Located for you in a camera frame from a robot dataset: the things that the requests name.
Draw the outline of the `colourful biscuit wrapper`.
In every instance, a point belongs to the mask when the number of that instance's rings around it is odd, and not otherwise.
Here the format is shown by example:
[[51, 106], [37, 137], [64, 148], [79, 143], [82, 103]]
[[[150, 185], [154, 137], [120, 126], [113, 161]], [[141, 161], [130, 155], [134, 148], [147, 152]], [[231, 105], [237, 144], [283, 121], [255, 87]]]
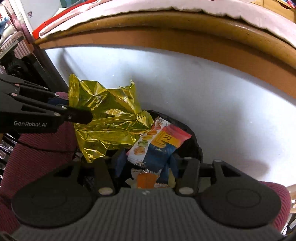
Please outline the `colourful biscuit wrapper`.
[[160, 172], [173, 152], [191, 135], [174, 124], [156, 118], [152, 128], [127, 153], [127, 160], [153, 173]]

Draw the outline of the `green yellow snack bag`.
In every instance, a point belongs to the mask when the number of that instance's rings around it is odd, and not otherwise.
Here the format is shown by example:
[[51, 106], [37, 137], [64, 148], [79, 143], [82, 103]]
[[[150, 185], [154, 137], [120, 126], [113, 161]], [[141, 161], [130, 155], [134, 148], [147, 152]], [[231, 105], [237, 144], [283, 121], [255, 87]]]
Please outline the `green yellow snack bag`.
[[88, 109], [93, 116], [88, 124], [74, 124], [79, 148], [89, 163], [110, 150], [131, 148], [154, 123], [141, 108], [133, 81], [128, 86], [105, 88], [71, 74], [68, 98], [71, 107]]

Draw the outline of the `orange peel piece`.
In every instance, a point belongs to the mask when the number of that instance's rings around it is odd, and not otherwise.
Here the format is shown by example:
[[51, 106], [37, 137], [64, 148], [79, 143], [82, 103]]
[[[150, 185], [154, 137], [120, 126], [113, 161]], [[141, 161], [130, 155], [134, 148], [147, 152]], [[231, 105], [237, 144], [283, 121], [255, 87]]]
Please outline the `orange peel piece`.
[[158, 175], [153, 173], [140, 173], [137, 176], [137, 188], [140, 189], [153, 189]]

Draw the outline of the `black trash bin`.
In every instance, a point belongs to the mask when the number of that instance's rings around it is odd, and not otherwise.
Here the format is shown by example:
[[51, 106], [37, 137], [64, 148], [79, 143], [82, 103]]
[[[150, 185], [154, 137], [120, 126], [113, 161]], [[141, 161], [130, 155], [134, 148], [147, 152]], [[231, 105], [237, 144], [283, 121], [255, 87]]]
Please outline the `black trash bin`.
[[180, 162], [189, 155], [202, 159], [195, 135], [165, 116], [147, 111], [75, 124], [79, 147], [88, 162], [110, 155], [109, 176], [115, 189], [174, 187]]

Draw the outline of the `maroon ribbed cushion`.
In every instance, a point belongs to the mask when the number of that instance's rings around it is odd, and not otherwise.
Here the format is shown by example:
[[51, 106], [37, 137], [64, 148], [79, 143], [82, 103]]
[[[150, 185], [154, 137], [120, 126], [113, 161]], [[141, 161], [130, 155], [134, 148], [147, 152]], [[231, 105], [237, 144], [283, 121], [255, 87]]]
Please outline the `maroon ribbed cushion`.
[[22, 134], [14, 147], [1, 181], [1, 231], [12, 233], [20, 224], [11, 199], [25, 185], [70, 162], [78, 149], [73, 123], [65, 122], [56, 133]]

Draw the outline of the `red folded cloth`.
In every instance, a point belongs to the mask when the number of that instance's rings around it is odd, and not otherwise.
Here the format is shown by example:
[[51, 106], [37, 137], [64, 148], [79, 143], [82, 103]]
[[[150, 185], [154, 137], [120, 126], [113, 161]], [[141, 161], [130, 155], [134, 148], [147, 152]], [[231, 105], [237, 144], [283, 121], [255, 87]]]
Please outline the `red folded cloth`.
[[79, 7], [79, 6], [83, 6], [85, 4], [90, 4], [95, 2], [96, 0], [88, 0], [88, 1], [78, 1], [76, 3], [74, 3], [73, 5], [71, 5], [70, 7], [62, 10], [61, 12], [59, 12], [58, 14], [52, 16], [50, 19], [44, 21], [43, 23], [41, 23], [41, 25], [39, 25], [39, 27], [37, 27], [36, 29], [33, 30], [32, 35], [34, 37], [34, 39], [38, 39], [39, 37], [39, 32], [45, 28], [46, 26], [48, 26], [49, 24], [51, 24], [52, 22], [54, 22], [55, 20], [59, 19], [60, 17], [62, 17], [63, 15], [69, 13], [71, 10], [74, 10], [75, 8]]

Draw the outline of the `wooden desk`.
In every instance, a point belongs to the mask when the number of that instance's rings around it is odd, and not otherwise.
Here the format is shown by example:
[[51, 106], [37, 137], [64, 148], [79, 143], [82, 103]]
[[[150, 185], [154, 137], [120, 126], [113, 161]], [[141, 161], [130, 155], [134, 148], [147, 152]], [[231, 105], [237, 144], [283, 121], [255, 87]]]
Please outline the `wooden desk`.
[[127, 13], [76, 25], [37, 39], [36, 45], [144, 47], [188, 54], [250, 74], [295, 97], [295, 48], [229, 18], [178, 11]]

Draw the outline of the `wooden drawer organizer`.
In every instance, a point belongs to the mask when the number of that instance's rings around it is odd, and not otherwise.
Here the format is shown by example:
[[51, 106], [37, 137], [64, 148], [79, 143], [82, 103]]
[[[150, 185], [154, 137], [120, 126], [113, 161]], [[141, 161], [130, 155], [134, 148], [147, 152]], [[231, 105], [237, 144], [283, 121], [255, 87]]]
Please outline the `wooden drawer organizer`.
[[284, 16], [288, 19], [294, 19], [295, 17], [295, 9], [289, 5], [286, 1], [264, 1], [264, 0], [253, 0], [248, 1], [250, 3], [256, 4], [263, 8], [269, 9], [279, 15]]

